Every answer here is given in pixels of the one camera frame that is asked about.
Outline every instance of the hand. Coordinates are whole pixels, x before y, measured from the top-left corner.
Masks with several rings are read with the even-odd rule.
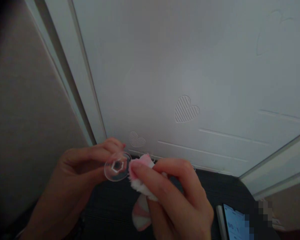
[[[159,199],[148,200],[156,239],[211,239],[213,208],[192,165],[183,159],[160,159],[148,168],[131,163],[133,172]],[[182,194],[162,172],[175,176]]]
[[[95,185],[106,180],[104,163],[125,144],[115,138],[70,149],[59,159],[21,239],[62,239],[75,226]]]

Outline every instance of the phone screen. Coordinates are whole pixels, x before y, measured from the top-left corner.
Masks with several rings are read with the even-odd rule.
[[[223,204],[229,240],[249,240],[249,221],[244,214]]]

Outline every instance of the striped heart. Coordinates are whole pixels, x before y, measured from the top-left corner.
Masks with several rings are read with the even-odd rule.
[[[177,123],[189,122],[194,119],[200,112],[200,108],[195,105],[190,105],[191,99],[187,95],[179,97],[176,109],[175,120]]]
[[[142,137],[138,137],[135,131],[130,132],[129,140],[133,147],[143,147],[146,144],[146,140]]]

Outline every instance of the embossed line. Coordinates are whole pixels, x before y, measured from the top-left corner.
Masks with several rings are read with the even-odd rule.
[[[210,172],[224,173],[224,174],[227,174],[227,175],[233,175],[233,173],[231,173],[231,172],[219,170],[219,169],[216,169],[216,168],[209,168],[209,167],[204,167],[204,166],[199,166],[199,165],[194,165],[194,164],[193,164],[193,166],[196,169],[200,169],[200,170],[206,170],[206,171],[210,171]]]
[[[265,146],[269,146],[269,143],[266,143],[266,142],[257,141],[257,140],[250,139],[250,138],[245,138],[245,137],[240,137],[240,136],[236,136],[236,135],[232,135],[232,134],[212,131],[212,130],[209,130],[209,129],[199,128],[199,131],[200,132],[205,132],[205,133],[215,134],[215,135],[222,136],[222,137],[229,137],[229,138],[233,138],[233,139],[237,139],[237,140],[241,140],[241,141],[252,142],[252,143],[257,143],[257,144],[262,144],[262,145],[265,145]]]
[[[130,152],[134,152],[134,153],[138,153],[138,154],[140,154],[140,153],[144,153],[144,152],[139,152],[139,151],[132,150],[132,149],[128,149],[128,151],[130,151]],[[154,157],[154,158],[158,158],[158,159],[160,159],[160,158],[164,158],[164,157],[160,157],[160,156],[153,155],[153,154],[151,154],[151,155],[150,155],[150,157]]]
[[[184,148],[184,149],[192,150],[192,151],[196,151],[196,152],[206,153],[206,154],[210,154],[210,155],[214,155],[214,156],[218,156],[218,157],[234,159],[234,160],[238,160],[238,161],[241,161],[241,162],[248,162],[247,160],[244,160],[244,159],[241,159],[241,158],[225,156],[225,155],[221,155],[221,154],[217,154],[217,153],[213,153],[213,152],[208,152],[208,151],[203,151],[203,150],[199,150],[199,149],[195,149],[195,148],[190,148],[190,147],[186,147],[186,146],[182,146],[182,145],[178,145],[178,144],[174,144],[174,143],[169,143],[169,142],[165,142],[165,141],[158,140],[158,143],[162,143],[162,144],[166,144],[166,145],[170,145],[170,146],[174,146],[174,147],[179,147],[179,148]]]
[[[260,109],[258,111],[258,113],[261,114],[261,115],[268,115],[268,116],[271,116],[271,117],[282,118],[282,119],[285,119],[285,120],[288,120],[288,121],[293,121],[293,122],[298,122],[298,123],[300,122],[300,117],[292,116],[292,115],[289,115],[289,114],[272,112],[272,111],[264,110],[264,109]]]

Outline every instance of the smartphone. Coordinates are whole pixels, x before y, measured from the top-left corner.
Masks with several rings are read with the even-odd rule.
[[[249,240],[249,221],[243,213],[226,204],[218,205],[216,210],[222,240]]]

